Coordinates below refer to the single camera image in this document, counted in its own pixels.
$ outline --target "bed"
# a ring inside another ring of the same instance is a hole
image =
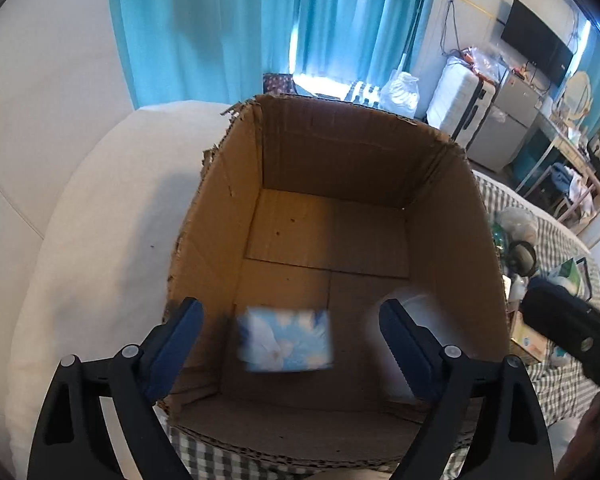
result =
[[[6,418],[16,476],[26,477],[30,443],[61,357],[109,357],[140,342],[161,322],[173,243],[200,181],[202,151],[228,126],[225,105],[182,102],[136,110],[113,128],[75,171],[49,223],[12,341]],[[539,218],[541,270],[588,254],[563,225],[512,190],[475,174],[488,214],[519,205]],[[600,274],[591,266],[592,303],[600,308]],[[580,416],[596,387],[571,362],[529,369],[547,425]],[[139,478],[106,408],[125,478]],[[264,463],[166,428],[194,478],[295,479],[317,470]],[[462,463],[459,449],[447,468]],[[384,466],[390,470],[392,464]]]

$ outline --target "checkered cloth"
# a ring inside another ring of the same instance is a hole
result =
[[[507,206],[526,207],[527,202],[512,190],[479,173],[475,176],[491,222],[495,214]],[[547,273],[565,260],[585,254],[582,246],[565,234],[557,222],[538,218],[538,224],[536,254],[541,272]],[[600,270],[590,257],[588,262],[592,289],[590,303],[600,308]],[[561,367],[552,367],[548,357],[553,348],[550,344],[544,362],[527,368],[547,426],[564,418],[582,416],[598,391],[597,386],[584,377],[582,366],[574,359]],[[195,479],[302,480],[320,471],[318,468],[295,467],[249,458],[204,444],[187,434],[186,430],[166,428],[166,431],[176,452]],[[442,477],[444,480],[458,476],[467,450],[463,447],[451,455]],[[374,469],[392,471],[395,466],[393,463]]]

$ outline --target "suitcase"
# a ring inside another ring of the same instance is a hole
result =
[[[450,56],[427,109],[427,123],[466,148],[480,128],[496,88]]]

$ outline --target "blue gripper pad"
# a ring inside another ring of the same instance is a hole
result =
[[[167,323],[155,326],[140,345],[138,385],[151,404],[169,395],[202,329],[202,303],[185,298]]]
[[[429,329],[416,325],[398,300],[385,301],[378,317],[380,332],[413,395],[428,402],[440,400],[446,384],[442,345]]]

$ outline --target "blue floral tissue pack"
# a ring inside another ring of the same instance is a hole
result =
[[[238,357],[250,372],[304,372],[331,368],[329,315],[322,310],[248,306],[238,320]]]

